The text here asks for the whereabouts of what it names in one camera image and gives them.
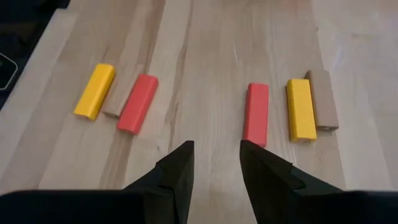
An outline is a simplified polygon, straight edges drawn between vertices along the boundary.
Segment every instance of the wooden plank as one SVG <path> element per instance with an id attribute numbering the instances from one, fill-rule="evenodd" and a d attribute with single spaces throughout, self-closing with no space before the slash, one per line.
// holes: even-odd
<path id="1" fill-rule="evenodd" d="M 269 82 L 269 130 L 272 131 L 268 133 L 267 149 L 305 172 L 344 189 L 335 134 L 317 133 L 317 140 L 311 144 L 289 141 L 285 84 L 292 78 L 303 78 L 309 68 L 323 68 L 312 2 L 273 0 L 267 3 L 264 23 L 268 24 L 266 42 L 272 77 Z M 335 173 L 330 177 L 328 174 L 332 171 Z"/>
<path id="2" fill-rule="evenodd" d="M 118 71 L 104 103 L 106 115 L 120 116 L 138 74 L 147 73 L 164 6 L 165 0 L 138 0 L 119 65 L 122 70 Z"/>
<path id="3" fill-rule="evenodd" d="M 137 1 L 112 1 L 113 7 L 108 9 L 111 25 L 107 29 L 109 34 L 106 49 L 99 52 L 101 57 L 94 63 L 119 64 L 121 54 L 129 33 L 128 27 L 132 22 L 132 11 Z M 116 66 L 116 75 L 121 68 Z M 81 81 L 80 93 L 84 88 Z M 63 121 L 59 137 L 54 145 L 49 164 L 40 181 L 41 189 L 97 189 L 101 185 L 106 163 L 111 157 L 113 142 L 118 142 L 116 135 L 116 120 L 100 113 L 94 123 L 77 118 L 68 113 Z"/>
<path id="4" fill-rule="evenodd" d="M 305 78 L 310 80 L 317 129 L 324 131 L 337 129 L 338 118 L 329 72 L 320 69 L 311 70 L 305 74 Z"/>
<path id="5" fill-rule="evenodd" d="M 78 15 L 57 9 L 0 111 L 0 178 L 39 104 Z"/>
<path id="6" fill-rule="evenodd" d="M 194 3 L 171 147 L 195 141 L 190 223 L 255 222 L 237 156 L 246 88 L 267 83 L 269 68 L 261 26 L 251 24 L 253 4 Z"/>
<path id="7" fill-rule="evenodd" d="M 65 118 L 69 114 L 73 116 L 72 111 L 91 72 L 104 57 L 112 35 L 112 18 L 118 14 L 116 6 L 108 0 L 91 0 L 85 6 L 0 180 L 0 189 L 39 186 Z"/>
<path id="8" fill-rule="evenodd" d="M 168 0 L 149 67 L 159 87 L 142 125 L 132 140 L 123 187 L 131 184 L 174 148 L 172 142 L 182 73 L 187 53 L 193 1 Z"/>
<path id="9" fill-rule="evenodd" d="M 340 122 L 335 135 L 346 188 L 396 189 L 398 123 L 391 118 L 396 118 L 398 108 L 391 101 L 397 96 L 393 41 L 398 33 L 393 24 L 398 2 L 312 2 Z"/>

